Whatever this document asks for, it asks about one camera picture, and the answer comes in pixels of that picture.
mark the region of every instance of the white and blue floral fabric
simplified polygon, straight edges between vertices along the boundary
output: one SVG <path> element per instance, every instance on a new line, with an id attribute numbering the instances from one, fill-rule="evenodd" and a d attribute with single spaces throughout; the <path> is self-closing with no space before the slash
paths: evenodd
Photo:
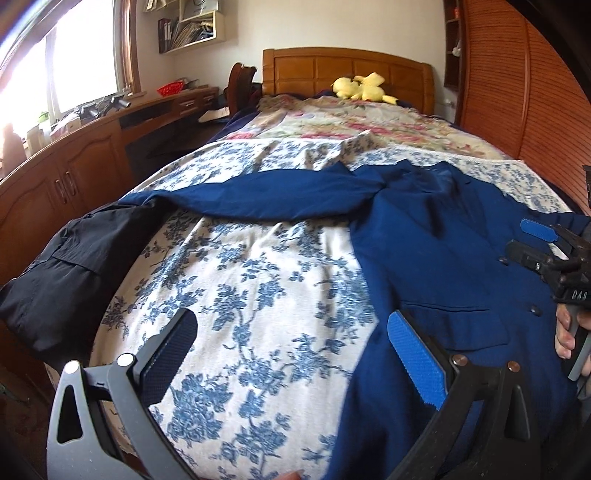
<path id="1" fill-rule="evenodd" d="M 136 191 L 274 168 L 318 170 L 341 161 L 354 169 L 409 159 L 448 161 L 533 209 L 567 211 L 523 162 L 379 145 L 370 132 L 347 140 L 221 141 L 173 162 Z M 109 305 L 91 365 L 137 352 L 180 307 L 195 312 L 197 339 L 151 412 L 181 457 L 207 479 L 272 480 L 299 469 L 306 479 L 321 478 L 349 378 L 376 323 L 347 225 L 332 218 L 237 223 L 177 211 Z M 116 412 L 106 410 L 132 451 Z"/>

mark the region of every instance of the black button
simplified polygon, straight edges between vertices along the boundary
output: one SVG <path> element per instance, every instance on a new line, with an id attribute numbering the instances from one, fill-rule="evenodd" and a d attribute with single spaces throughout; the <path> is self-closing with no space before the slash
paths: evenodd
<path id="1" fill-rule="evenodd" d="M 530 307 L 530 312 L 533 313 L 535 316 L 537 317 L 541 317 L 542 316 L 542 311 L 540 310 L 540 308 L 536 305 L 532 305 Z"/>

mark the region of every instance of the floral bedspread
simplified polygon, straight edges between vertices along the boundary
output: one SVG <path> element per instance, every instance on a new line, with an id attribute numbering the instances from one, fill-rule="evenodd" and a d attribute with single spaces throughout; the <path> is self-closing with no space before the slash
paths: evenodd
<path id="1" fill-rule="evenodd" d="M 448 161 L 542 211 L 566 205 L 523 162 L 480 160 L 366 131 L 345 140 L 256 138 L 206 145 L 142 189 L 179 189 L 273 168 L 349 168 Z M 96 335 L 91 365 L 137 352 L 179 307 L 195 312 L 197 339 L 151 412 L 202 478 L 272 480 L 326 471 L 340 409 L 376 318 L 347 226 L 325 219 L 248 224 L 179 210 L 146 246 Z M 125 450 L 132 447 L 112 406 Z"/>
<path id="2" fill-rule="evenodd" d="M 263 97 L 260 114 L 227 140 L 247 138 L 330 138 L 344 140 L 371 131 L 380 146 L 394 144 L 477 158 L 510 158 L 485 140 L 421 115 L 413 108 L 324 96 L 298 100 L 290 95 Z"/>

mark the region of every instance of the red plastic basket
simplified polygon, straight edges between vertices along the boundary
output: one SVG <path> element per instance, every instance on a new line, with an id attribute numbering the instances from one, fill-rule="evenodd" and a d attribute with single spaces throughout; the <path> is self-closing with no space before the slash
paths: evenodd
<path id="1" fill-rule="evenodd" d="M 183 87 L 184 87 L 184 82 L 181 82 L 181 81 L 171 82 L 171 83 L 167 83 L 166 85 L 160 87 L 156 91 L 160 95 L 162 95 L 163 97 L 168 97 L 169 95 L 176 95 L 177 93 L 180 93 L 180 91 L 183 90 Z"/>

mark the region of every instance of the cabinet handle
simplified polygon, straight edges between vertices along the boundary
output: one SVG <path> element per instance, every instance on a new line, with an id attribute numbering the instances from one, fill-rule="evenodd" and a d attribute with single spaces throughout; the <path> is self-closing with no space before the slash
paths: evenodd
<path id="1" fill-rule="evenodd" d="M 56 180 L 56 189 L 61 196 L 61 201 L 63 203 L 68 203 L 68 198 L 66 197 L 66 192 L 64 191 L 64 187 L 61 186 L 61 182 L 59 180 Z"/>
<path id="2" fill-rule="evenodd" d="M 70 195 L 74 196 L 77 193 L 76 184 L 74 183 L 74 180 L 72 180 L 72 175 L 70 175 L 69 171 L 66 172 L 66 180 L 68 181 L 68 192 Z"/>

